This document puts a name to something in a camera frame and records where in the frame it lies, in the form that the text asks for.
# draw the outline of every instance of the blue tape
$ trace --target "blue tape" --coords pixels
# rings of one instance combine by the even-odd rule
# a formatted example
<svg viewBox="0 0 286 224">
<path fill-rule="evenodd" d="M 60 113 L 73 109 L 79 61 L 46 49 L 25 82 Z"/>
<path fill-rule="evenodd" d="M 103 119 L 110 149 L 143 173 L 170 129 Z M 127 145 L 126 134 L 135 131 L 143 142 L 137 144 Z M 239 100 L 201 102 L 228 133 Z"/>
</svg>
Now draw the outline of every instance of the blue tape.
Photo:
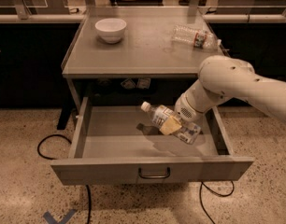
<svg viewBox="0 0 286 224">
<path fill-rule="evenodd" d="M 63 217 L 63 219 L 60 221 L 60 222 L 57 222 L 55 220 L 55 218 L 50 214 L 50 212 L 46 212 L 44 215 L 43 215 L 43 218 L 46 219 L 46 221 L 49 223 L 49 224 L 66 224 L 70 218 L 72 216 L 74 216 L 74 214 L 76 213 L 76 210 L 75 209 L 71 209 L 66 215 L 65 217 Z"/>
</svg>

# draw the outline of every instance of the gray table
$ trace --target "gray table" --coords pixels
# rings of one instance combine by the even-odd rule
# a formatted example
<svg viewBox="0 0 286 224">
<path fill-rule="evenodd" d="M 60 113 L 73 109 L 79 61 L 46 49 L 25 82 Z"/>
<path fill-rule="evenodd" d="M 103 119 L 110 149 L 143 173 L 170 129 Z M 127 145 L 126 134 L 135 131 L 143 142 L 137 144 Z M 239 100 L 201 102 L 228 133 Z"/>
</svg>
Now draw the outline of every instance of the gray table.
<svg viewBox="0 0 286 224">
<path fill-rule="evenodd" d="M 85 79 L 154 77 L 163 83 L 179 78 L 183 83 L 196 77 L 206 57 L 222 52 L 171 42 L 176 24 L 208 29 L 199 14 L 188 14 L 188 7 L 100 8 L 83 23 L 63 71 L 79 109 L 78 122 L 68 159 L 51 163 L 64 185 L 238 180 L 252 164 L 253 158 L 233 155 L 217 108 L 198 120 L 202 133 L 189 146 L 173 135 L 147 132 L 152 129 L 150 119 L 139 105 L 125 104 L 128 93 L 116 96 L 123 105 L 114 105 L 113 99 L 110 105 L 93 105 L 96 93 L 85 95 L 80 103 L 75 82 Z M 126 20 L 121 43 L 108 45 L 96 36 L 95 23 L 107 17 Z M 172 98 L 175 89 L 175 83 L 170 89 L 165 83 L 164 90 L 158 86 L 153 95 Z"/>
<path fill-rule="evenodd" d="M 190 14 L 189 7 L 100 7 L 92 10 L 64 61 L 63 76 L 74 96 L 80 100 L 72 79 L 117 77 L 196 77 L 199 64 L 208 56 L 188 45 L 172 42 L 173 28 L 185 24 L 196 29 L 208 27 L 202 16 Z M 104 18 L 127 22 L 124 39 L 109 45 L 96 34 L 94 25 Z"/>
</svg>

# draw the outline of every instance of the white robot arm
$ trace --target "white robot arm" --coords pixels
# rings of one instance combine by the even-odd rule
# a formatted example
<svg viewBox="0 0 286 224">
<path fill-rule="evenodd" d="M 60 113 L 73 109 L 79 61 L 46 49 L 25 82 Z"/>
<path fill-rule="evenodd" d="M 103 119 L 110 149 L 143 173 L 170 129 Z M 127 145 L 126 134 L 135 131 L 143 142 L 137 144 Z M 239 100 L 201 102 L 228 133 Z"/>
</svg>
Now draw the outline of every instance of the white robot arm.
<svg viewBox="0 0 286 224">
<path fill-rule="evenodd" d="M 211 56 L 201 63 L 198 80 L 179 97 L 176 111 L 193 122 L 231 98 L 286 123 L 286 82 L 258 76 L 251 64 L 224 56 Z"/>
</svg>

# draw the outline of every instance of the gray drawer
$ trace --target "gray drawer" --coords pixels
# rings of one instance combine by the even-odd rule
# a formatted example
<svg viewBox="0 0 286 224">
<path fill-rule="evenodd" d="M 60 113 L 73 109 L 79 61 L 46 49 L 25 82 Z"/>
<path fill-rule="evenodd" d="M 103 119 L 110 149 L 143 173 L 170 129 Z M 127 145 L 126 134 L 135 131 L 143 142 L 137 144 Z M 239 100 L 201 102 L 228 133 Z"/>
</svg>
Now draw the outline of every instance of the gray drawer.
<svg viewBox="0 0 286 224">
<path fill-rule="evenodd" d="M 84 97 L 68 159 L 51 167 L 64 185 L 238 180 L 253 163 L 232 155 L 217 108 L 192 145 L 158 133 L 139 106 L 91 106 Z"/>
</svg>

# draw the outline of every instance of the bowl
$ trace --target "bowl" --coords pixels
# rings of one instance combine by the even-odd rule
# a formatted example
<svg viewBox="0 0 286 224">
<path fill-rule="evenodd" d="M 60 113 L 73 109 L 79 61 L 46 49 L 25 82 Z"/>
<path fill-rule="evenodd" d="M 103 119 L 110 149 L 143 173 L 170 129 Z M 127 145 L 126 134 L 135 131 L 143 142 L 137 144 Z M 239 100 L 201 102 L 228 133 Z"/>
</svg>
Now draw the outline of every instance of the bowl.
<svg viewBox="0 0 286 224">
<path fill-rule="evenodd" d="M 102 19 L 95 24 L 97 34 L 107 43 L 119 42 L 125 32 L 126 22 L 122 19 Z"/>
</svg>

